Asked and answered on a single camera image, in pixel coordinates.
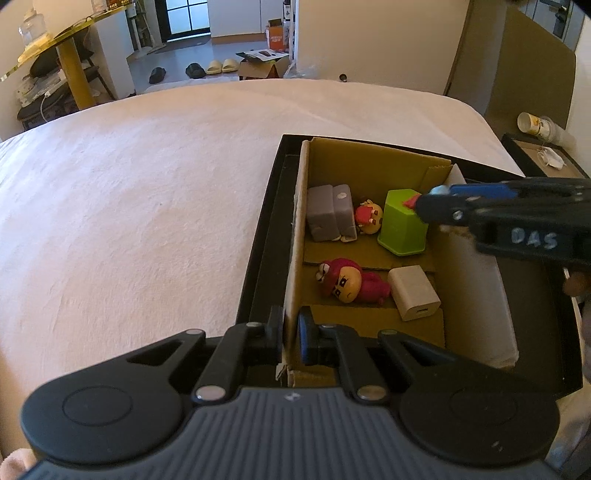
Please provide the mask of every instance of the doorway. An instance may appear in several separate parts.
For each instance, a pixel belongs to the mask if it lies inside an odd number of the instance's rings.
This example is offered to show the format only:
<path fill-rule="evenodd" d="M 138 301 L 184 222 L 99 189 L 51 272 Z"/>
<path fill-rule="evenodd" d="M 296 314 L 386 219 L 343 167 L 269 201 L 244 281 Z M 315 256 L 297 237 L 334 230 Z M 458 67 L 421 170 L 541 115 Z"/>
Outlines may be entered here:
<path fill-rule="evenodd" d="M 579 41 L 584 12 L 571 0 L 529 0 L 520 10 L 571 50 Z"/>
<path fill-rule="evenodd" d="M 207 0 L 156 0 L 162 41 L 210 33 Z"/>

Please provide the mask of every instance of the slipper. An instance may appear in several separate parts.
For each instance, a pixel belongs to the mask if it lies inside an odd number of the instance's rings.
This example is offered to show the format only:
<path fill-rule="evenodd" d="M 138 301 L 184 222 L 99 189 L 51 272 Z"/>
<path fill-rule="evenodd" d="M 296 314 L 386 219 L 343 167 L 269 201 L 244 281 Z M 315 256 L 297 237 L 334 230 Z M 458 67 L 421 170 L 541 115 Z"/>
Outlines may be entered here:
<path fill-rule="evenodd" d="M 222 64 L 219 62 L 219 60 L 212 60 L 212 62 L 209 64 L 209 67 L 207 67 L 206 73 L 208 75 L 217 75 L 218 73 L 222 72 Z"/>
<path fill-rule="evenodd" d="M 162 82 L 164 77 L 166 77 L 166 70 L 164 70 L 162 67 L 156 67 L 154 70 L 152 70 L 152 75 L 150 75 L 150 85 L 156 85 L 157 83 Z"/>
<path fill-rule="evenodd" d="M 202 79 L 205 77 L 205 70 L 203 70 L 203 67 L 198 63 L 192 63 L 189 65 L 185 70 L 185 73 L 191 79 Z"/>
<path fill-rule="evenodd" d="M 238 71 L 238 62 L 234 59 L 226 59 L 223 61 L 222 72 L 230 73 Z"/>

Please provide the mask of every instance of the lime green container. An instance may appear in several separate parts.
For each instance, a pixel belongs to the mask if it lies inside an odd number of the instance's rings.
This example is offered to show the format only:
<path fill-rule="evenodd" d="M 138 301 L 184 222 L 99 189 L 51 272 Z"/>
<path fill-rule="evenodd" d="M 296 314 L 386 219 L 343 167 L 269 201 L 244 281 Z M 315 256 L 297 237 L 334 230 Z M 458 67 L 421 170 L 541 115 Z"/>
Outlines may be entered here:
<path fill-rule="evenodd" d="M 386 197 L 378 243 L 399 257 L 425 250 L 428 225 L 402 204 L 417 194 L 411 189 L 390 190 Z"/>

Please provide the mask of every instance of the black slide sandal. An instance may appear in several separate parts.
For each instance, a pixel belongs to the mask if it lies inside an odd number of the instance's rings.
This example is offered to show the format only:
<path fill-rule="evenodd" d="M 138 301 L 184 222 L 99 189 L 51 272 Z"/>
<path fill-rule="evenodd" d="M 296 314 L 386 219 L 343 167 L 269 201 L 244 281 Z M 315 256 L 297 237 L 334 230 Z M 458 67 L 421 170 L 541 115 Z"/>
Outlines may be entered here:
<path fill-rule="evenodd" d="M 206 75 L 205 70 L 203 70 L 203 67 L 198 63 L 192 63 L 189 65 L 185 70 L 185 73 L 191 79 L 202 79 Z"/>
<path fill-rule="evenodd" d="M 155 85 L 156 83 L 162 82 L 164 77 L 166 77 L 166 70 L 164 70 L 162 67 L 156 67 L 154 70 L 152 70 L 152 74 L 150 75 L 150 85 Z"/>

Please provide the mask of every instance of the paper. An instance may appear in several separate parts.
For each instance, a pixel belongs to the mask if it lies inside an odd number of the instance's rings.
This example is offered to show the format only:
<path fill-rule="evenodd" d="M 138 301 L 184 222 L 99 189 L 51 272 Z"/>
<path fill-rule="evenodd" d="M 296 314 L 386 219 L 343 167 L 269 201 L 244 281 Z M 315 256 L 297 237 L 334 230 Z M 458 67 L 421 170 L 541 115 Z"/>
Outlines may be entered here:
<path fill-rule="evenodd" d="M 270 48 L 263 48 L 262 50 L 242 51 L 236 55 L 247 60 L 270 61 L 282 59 L 289 54 L 282 51 L 271 50 Z"/>
<path fill-rule="evenodd" d="M 561 170 L 564 167 L 564 160 L 550 147 L 541 147 L 538 155 L 545 165 Z"/>

